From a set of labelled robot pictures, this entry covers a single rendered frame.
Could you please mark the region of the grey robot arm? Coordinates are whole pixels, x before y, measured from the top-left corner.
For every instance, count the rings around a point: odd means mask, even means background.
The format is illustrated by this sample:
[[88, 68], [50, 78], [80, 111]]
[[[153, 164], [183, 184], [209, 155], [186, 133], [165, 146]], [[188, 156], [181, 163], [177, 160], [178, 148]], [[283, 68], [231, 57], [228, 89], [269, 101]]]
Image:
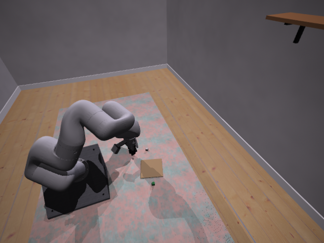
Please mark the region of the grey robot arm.
[[79, 158], [86, 141], [84, 127], [102, 141], [140, 135], [138, 121], [119, 103], [108, 101], [101, 109], [87, 100], [76, 101], [63, 115], [59, 138], [44, 136], [32, 145], [25, 177], [58, 192], [82, 181], [89, 173], [88, 163]]

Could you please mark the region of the tan mat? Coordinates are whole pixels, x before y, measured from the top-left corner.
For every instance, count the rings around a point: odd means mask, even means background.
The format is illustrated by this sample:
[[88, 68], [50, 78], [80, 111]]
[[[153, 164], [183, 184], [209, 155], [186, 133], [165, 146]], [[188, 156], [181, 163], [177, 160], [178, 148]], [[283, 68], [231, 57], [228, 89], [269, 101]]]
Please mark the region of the tan mat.
[[162, 167], [161, 158], [141, 160], [140, 178], [154, 178], [154, 177], [163, 177], [163, 167]]

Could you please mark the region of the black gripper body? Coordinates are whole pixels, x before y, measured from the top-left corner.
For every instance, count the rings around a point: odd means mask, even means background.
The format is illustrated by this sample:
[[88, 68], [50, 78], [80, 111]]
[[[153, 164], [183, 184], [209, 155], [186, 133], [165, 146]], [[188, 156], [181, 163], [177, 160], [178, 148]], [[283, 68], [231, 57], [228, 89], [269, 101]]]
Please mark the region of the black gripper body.
[[124, 140], [127, 141], [126, 145], [130, 150], [134, 151], [134, 146], [136, 146], [138, 148], [138, 143], [137, 143], [136, 138], [131, 138], [131, 139], [125, 139], [124, 138]]

